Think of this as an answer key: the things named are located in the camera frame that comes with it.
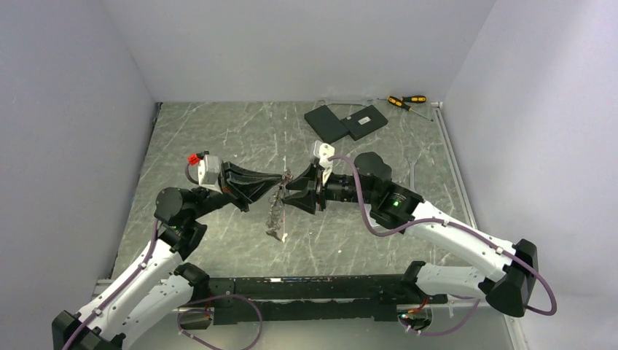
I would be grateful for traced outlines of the metal keyring with keys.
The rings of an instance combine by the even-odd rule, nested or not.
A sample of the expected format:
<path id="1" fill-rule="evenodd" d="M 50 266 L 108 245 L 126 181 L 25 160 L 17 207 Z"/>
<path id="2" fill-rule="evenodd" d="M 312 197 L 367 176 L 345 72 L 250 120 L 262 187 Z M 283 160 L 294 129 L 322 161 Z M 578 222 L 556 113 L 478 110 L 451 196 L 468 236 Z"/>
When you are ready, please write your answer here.
<path id="1" fill-rule="evenodd" d="M 280 234 L 280 231 L 282 229 L 283 214 L 285 211 L 283 198 L 287 194 L 286 185 L 290 183 L 291 180 L 293 180 L 293 175 L 287 168 L 281 177 L 280 183 L 276 187 L 276 191 L 269 200 L 270 209 L 265 223 L 265 233 L 280 242 L 284 242 L 286 237 L 286 234 Z"/>

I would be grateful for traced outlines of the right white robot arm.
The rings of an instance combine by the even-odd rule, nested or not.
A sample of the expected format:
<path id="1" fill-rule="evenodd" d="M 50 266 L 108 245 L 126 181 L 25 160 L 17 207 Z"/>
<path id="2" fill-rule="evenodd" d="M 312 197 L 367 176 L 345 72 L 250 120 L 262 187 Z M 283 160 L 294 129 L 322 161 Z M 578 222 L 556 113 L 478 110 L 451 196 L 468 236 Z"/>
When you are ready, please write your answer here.
<path id="1" fill-rule="evenodd" d="M 433 295 L 479 298 L 497 311 L 522 317 L 534 310 L 529 300 L 538 274 L 538 250 L 524 238 L 517 243 L 482 233 L 452 218 L 413 190 L 392 181 L 392 169 L 375 152 L 349 162 L 351 175 L 332 173 L 327 157 L 314 160 L 286 184 L 283 202 L 309 214 L 330 201 L 357 203 L 361 218 L 375 236 L 410 233 L 455 256 L 466 267 L 439 267 L 412 262 L 404 274 L 402 294 L 411 303 Z"/>

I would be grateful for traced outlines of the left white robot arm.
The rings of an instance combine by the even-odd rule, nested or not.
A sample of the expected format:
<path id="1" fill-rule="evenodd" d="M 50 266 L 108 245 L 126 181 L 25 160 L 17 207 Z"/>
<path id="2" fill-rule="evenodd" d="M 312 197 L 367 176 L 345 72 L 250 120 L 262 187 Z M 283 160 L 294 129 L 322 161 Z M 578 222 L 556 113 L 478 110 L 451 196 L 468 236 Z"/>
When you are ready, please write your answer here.
<path id="1" fill-rule="evenodd" d="M 228 204 L 243 212 L 282 181 L 217 157 L 198 163 L 194 187 L 167 187 L 156 198 L 154 224 L 139 256 L 101 294 L 52 322 L 54 349 L 129 349 L 173 309 L 200 306 L 209 276 L 187 258 L 207 231 L 198 219 Z"/>

